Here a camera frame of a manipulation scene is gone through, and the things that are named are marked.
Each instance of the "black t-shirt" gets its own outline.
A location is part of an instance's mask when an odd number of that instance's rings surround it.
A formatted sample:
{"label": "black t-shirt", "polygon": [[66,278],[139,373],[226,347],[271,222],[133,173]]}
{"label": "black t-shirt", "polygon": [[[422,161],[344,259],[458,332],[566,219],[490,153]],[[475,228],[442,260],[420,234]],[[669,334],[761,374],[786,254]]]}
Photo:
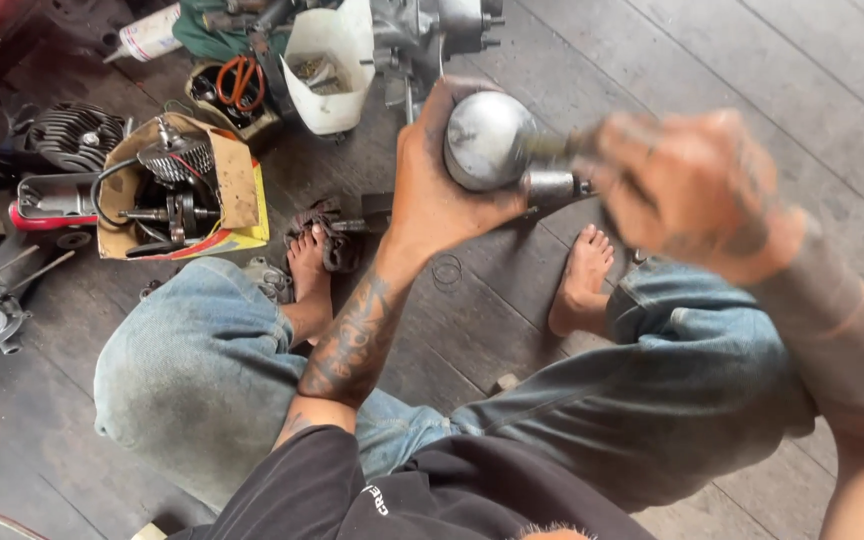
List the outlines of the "black t-shirt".
{"label": "black t-shirt", "polygon": [[355,437],[315,425],[262,461],[215,523],[169,540],[505,540],[553,524],[591,538],[654,540],[589,485],[520,443],[446,437],[366,485]]}

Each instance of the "cardboard box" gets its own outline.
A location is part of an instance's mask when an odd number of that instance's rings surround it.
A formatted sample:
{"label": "cardboard box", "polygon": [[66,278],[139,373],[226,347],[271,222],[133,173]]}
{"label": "cardboard box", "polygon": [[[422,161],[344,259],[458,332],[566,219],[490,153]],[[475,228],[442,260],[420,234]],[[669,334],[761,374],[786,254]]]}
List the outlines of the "cardboard box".
{"label": "cardboard box", "polygon": [[[249,147],[224,129],[199,122],[175,112],[165,118],[181,133],[206,132],[215,152],[215,172],[219,180],[219,204],[222,220],[219,227],[194,246],[157,254],[129,258],[129,261],[174,261],[266,245],[269,241],[269,216],[266,213],[262,170]],[[105,168],[134,158],[139,150],[159,140],[158,122],[152,118],[116,146],[105,160]],[[111,219],[118,211],[136,206],[138,172],[142,166],[127,167],[106,178],[99,190],[99,207]],[[136,225],[113,227],[99,220],[97,227],[99,256],[102,259],[126,259],[126,251],[139,245]]]}

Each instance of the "sleeve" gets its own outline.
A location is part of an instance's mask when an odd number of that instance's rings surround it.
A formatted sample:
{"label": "sleeve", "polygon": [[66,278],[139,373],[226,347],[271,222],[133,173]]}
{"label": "sleeve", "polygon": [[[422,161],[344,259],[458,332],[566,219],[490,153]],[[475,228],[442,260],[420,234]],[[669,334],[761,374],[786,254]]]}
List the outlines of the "sleeve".
{"label": "sleeve", "polygon": [[355,436],[334,425],[313,425],[255,467],[208,539],[334,538],[363,488]]}

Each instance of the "wooden floor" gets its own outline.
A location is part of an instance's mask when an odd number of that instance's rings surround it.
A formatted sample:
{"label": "wooden floor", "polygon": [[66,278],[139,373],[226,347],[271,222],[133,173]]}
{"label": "wooden floor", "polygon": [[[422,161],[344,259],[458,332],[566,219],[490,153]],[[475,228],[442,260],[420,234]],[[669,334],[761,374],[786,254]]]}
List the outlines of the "wooden floor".
{"label": "wooden floor", "polygon": [[[731,107],[773,152],[782,190],[821,219],[864,277],[864,0],[506,0],[503,46],[447,70],[495,80],[549,128],[565,132],[612,111],[698,113]],[[11,76],[42,96],[88,99],[144,120],[179,97],[181,54],[122,72],[36,54]],[[71,66],[75,77],[45,77]],[[129,80],[140,83],[136,85]],[[262,156],[271,222],[327,195],[351,214],[367,191],[390,190],[401,118],[379,92],[340,145],[285,133]],[[595,201],[531,233],[502,231],[452,251],[462,279],[416,284],[380,387],[449,411],[480,399],[504,373],[603,346],[550,337],[546,312],[578,231],[603,225]],[[272,242],[266,251],[282,254]],[[628,261],[620,252],[608,279]],[[29,308],[26,350],[0,358],[0,512],[54,539],[129,538],[153,518],[205,523],[210,511],[92,429],[92,378],[106,339],[152,278],[173,263],[80,254],[48,274]],[[349,290],[337,283],[336,294]],[[763,463],[636,518],[661,540],[817,538],[836,458],[828,427],[786,441]],[[0,530],[0,538],[9,536]]]}

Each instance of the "dirty hand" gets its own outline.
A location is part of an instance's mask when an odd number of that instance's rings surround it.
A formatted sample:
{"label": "dirty hand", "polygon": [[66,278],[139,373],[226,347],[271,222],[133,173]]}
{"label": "dirty hand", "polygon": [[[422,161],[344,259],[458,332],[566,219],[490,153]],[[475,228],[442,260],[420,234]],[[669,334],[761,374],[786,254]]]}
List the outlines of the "dirty hand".
{"label": "dirty hand", "polygon": [[422,114],[398,134],[395,196],[386,238],[423,263],[439,251],[474,239],[525,212],[526,195],[501,190],[473,193],[446,169],[446,128],[462,99],[499,88],[484,80],[445,76],[432,88]]}
{"label": "dirty hand", "polygon": [[772,157],[752,140],[741,115],[613,114],[586,132],[598,158],[577,158],[630,246],[700,264],[737,285],[791,263],[806,215],[788,207]]}

